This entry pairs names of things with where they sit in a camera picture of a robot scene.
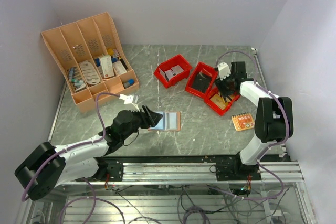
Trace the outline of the red bin with gold cards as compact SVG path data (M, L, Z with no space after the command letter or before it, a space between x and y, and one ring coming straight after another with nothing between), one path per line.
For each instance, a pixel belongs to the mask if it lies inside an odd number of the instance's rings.
M213 109L217 114L223 116L240 97L240 94L234 93L226 98L223 98L219 89L214 87L206 95L204 103Z

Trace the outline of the red bin with black cards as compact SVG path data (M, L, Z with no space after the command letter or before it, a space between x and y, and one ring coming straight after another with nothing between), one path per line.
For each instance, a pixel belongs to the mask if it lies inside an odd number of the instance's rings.
M211 91L217 75L214 67L199 62L188 79L185 91L204 100Z

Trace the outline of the red bin with white cards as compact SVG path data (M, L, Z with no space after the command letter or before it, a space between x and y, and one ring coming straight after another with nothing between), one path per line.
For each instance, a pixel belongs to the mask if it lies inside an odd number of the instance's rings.
M154 72L154 76L167 89L181 80L187 79L192 68L192 65L182 55L176 55L160 63Z

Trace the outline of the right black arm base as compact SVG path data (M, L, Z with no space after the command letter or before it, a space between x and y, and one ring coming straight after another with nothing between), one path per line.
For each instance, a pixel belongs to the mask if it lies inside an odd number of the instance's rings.
M215 174L217 181L255 181L261 180L258 165L244 165L239 161L216 163L209 171Z

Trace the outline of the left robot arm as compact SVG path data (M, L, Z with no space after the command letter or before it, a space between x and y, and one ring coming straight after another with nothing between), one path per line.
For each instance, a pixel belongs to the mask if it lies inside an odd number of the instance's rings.
M73 144L53 146L39 144L16 168L14 174L24 188L22 201L44 198L55 187L80 178L102 180L107 175L103 156L124 146L125 140L139 129L156 127L162 113L146 105L140 110L122 110L97 135Z

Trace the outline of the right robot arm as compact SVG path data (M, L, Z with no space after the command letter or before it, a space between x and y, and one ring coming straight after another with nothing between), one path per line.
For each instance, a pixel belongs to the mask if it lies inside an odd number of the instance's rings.
M216 87L225 99L238 93L257 107L254 136L248 145L237 154L231 167L236 179L244 179L265 153L276 145L286 142L293 135L292 100L279 97L263 88L255 79L248 78L243 61L220 63L215 68L219 77Z

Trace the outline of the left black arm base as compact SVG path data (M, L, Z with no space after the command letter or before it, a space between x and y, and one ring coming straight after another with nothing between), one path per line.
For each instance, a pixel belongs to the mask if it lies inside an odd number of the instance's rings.
M90 181L112 181L121 182L123 179L123 164L116 158L113 157L95 157L93 160L93 171L89 172L89 166L85 166L86 175L80 176L80 178L85 177Z

